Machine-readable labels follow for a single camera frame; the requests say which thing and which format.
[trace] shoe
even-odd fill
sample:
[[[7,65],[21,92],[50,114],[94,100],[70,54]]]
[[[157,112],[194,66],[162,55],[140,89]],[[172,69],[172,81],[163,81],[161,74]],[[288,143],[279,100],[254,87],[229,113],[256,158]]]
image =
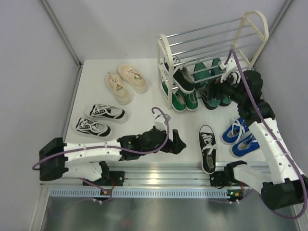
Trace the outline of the shoe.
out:
[[[74,132],[81,136],[97,137],[99,139],[109,141],[113,134],[109,126],[87,119],[78,118],[71,123]]]
[[[185,99],[186,108],[189,111],[194,111],[198,107],[198,100],[197,100],[197,94],[194,90],[193,93],[190,94],[183,94]]]
[[[198,63],[194,66],[194,72],[195,71],[201,71],[201,70],[204,70],[206,69],[206,66],[204,63]],[[211,77],[211,74],[208,70],[205,70],[205,71],[201,71],[201,72],[198,72],[198,73],[195,73],[193,75],[193,78],[194,78],[194,81],[196,80],[201,80],[201,79],[206,79],[206,78],[209,78]],[[196,83],[195,84],[195,87],[196,89],[201,89],[201,88],[205,88],[206,87],[206,82],[207,81],[202,81],[202,82],[199,82],[199,83]]]
[[[227,144],[237,143],[249,129],[242,118],[235,120],[233,124],[223,133],[222,139]]]
[[[174,64],[180,63],[178,58],[174,58],[173,60]],[[165,62],[165,68],[168,73],[169,67],[167,62]],[[189,94],[194,91],[194,78],[183,65],[179,65],[174,68],[173,80],[183,93]]]
[[[212,128],[203,125],[199,131],[199,144],[202,153],[202,170],[206,174],[212,174],[216,168],[216,140]]]
[[[253,152],[260,147],[259,143],[255,139],[254,135],[251,134],[241,142],[235,144],[232,147],[232,152],[235,157],[242,157],[247,153]]]
[[[142,75],[128,64],[122,64],[117,68],[120,77],[129,83],[137,93],[145,93],[148,85]]]
[[[167,87],[166,83],[163,82],[163,79],[162,79],[161,83],[162,83],[162,85],[161,85],[162,91],[163,91],[164,95],[168,98],[168,87]],[[172,93],[172,107],[177,112],[185,111],[186,106],[185,106],[184,95],[179,89],[174,90],[173,93]]]
[[[220,58],[213,59],[212,66],[217,66],[220,62],[221,62]],[[222,74],[222,73],[223,73],[223,71],[220,69],[219,66],[218,67],[214,67],[214,68],[211,69],[211,75],[212,76],[219,75],[219,74]],[[229,99],[226,96],[223,96],[223,98],[222,98],[221,102],[219,103],[219,105],[223,106],[223,107],[226,107],[231,102],[232,102],[231,99]]]
[[[125,105],[130,103],[130,94],[116,72],[108,72],[105,76],[105,82],[109,91],[115,96],[119,104]]]
[[[90,119],[103,119],[122,124],[127,120],[127,113],[115,106],[94,104],[85,109],[85,115]]]
[[[214,81],[210,81],[207,83],[205,89],[199,89],[198,91],[202,97],[203,104],[208,110],[216,109],[221,102],[221,98],[214,98],[214,84]]]

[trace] shoe rack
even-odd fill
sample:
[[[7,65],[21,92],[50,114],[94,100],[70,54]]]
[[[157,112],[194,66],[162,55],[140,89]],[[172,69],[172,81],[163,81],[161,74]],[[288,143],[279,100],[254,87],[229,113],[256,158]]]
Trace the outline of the shoe rack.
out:
[[[228,55],[230,48],[234,48],[239,61],[242,63],[242,69],[250,70],[268,38],[267,20],[259,11],[246,12],[240,18],[173,35],[160,34],[157,38],[158,84],[161,85],[162,78],[166,82],[168,96],[163,95],[168,109],[172,107],[172,92],[178,88],[173,86],[173,70],[175,67],[183,65],[190,70],[191,75],[210,70],[218,66],[211,66],[198,71],[192,71],[189,67],[215,58],[222,59]],[[175,57],[180,59],[180,63],[174,63]],[[168,64],[168,72],[164,67],[164,60]],[[221,74],[218,74],[195,81],[195,83],[219,78],[220,76]]]

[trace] white floor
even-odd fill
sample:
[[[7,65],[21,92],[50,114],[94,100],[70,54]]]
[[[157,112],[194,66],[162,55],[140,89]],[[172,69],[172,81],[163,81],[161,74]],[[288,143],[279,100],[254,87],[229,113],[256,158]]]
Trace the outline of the white floor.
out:
[[[114,131],[114,139],[125,135],[142,134],[154,125],[151,114],[153,106],[160,107],[165,113],[171,116],[170,129],[177,129],[181,139],[187,144],[187,148],[180,154],[167,154],[158,152],[141,157],[139,160],[127,161],[127,164],[153,163],[153,164],[195,164],[200,163],[201,154],[198,144],[198,132],[202,125],[210,125],[218,140],[217,162],[233,162],[239,158],[231,155],[231,145],[222,142],[222,133],[238,117],[236,104],[228,107],[218,107],[210,111],[205,108],[199,100],[199,107],[194,112],[185,111],[177,113],[173,109],[168,110],[158,86],[157,60],[156,59],[127,59],[127,60],[86,60],[76,95],[72,112],[72,118],[83,116],[83,111],[88,105],[103,103],[120,106],[115,98],[107,90],[104,77],[107,72],[115,71],[119,64],[127,63],[138,69],[147,80],[149,90],[144,94],[136,93],[133,88],[126,84],[132,96],[132,102],[122,106],[128,112],[128,120],[124,124],[106,122]],[[96,138],[79,136],[69,128],[66,142],[98,142]],[[258,150],[241,158],[247,162],[254,162],[255,165],[264,165],[263,153]]]

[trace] cream sneaker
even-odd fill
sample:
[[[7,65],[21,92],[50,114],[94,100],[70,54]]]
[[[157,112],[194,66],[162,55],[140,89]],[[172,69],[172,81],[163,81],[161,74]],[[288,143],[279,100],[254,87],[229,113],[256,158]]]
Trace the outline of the cream sneaker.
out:
[[[130,103],[131,97],[120,76],[116,72],[108,72],[105,77],[106,85],[110,92],[115,96],[119,104],[125,105]]]
[[[145,93],[148,90],[148,85],[146,84],[144,78],[130,65],[120,65],[117,68],[117,72],[124,81],[132,85],[132,87],[137,93]]]

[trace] white shoelace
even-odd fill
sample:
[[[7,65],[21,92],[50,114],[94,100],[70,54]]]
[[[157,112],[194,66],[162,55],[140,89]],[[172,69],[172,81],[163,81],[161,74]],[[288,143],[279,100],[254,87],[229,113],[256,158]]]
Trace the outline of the white shoelace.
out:
[[[112,74],[111,72],[108,72],[108,74],[109,74],[110,77],[111,77],[111,82],[112,82],[113,84],[117,84],[116,81],[119,80],[119,77],[116,76],[115,74]]]
[[[87,120],[82,120],[79,124],[80,127],[89,126],[92,131],[99,132],[100,130],[97,128],[97,123],[89,124]]]
[[[238,126],[240,128],[239,130],[239,136],[237,137],[235,143],[237,143],[240,138],[245,134],[245,128],[244,126],[239,122],[239,120],[237,119],[233,124],[232,124],[232,129],[231,129],[231,134],[234,136],[233,134],[233,130],[234,130],[234,126]]]
[[[109,106],[109,105],[95,105],[93,113],[97,113],[97,114],[106,113],[106,114],[112,116],[112,114],[108,112],[108,110],[107,110],[108,108],[110,108],[110,111],[111,111],[111,106]]]
[[[204,151],[205,149],[209,149],[207,154],[211,155],[212,151],[214,149],[217,149],[217,145],[216,144],[214,144],[214,145],[211,144],[212,143],[212,136],[211,135],[202,134],[202,138],[203,138],[204,142],[208,143],[205,147],[203,147],[202,151]]]
[[[125,74],[133,74],[133,78],[136,78],[136,79],[138,79],[138,80],[140,80],[141,79],[141,76],[140,76],[140,74],[139,73],[137,73],[132,67],[127,67],[127,68],[125,68],[124,69],[124,73]]]

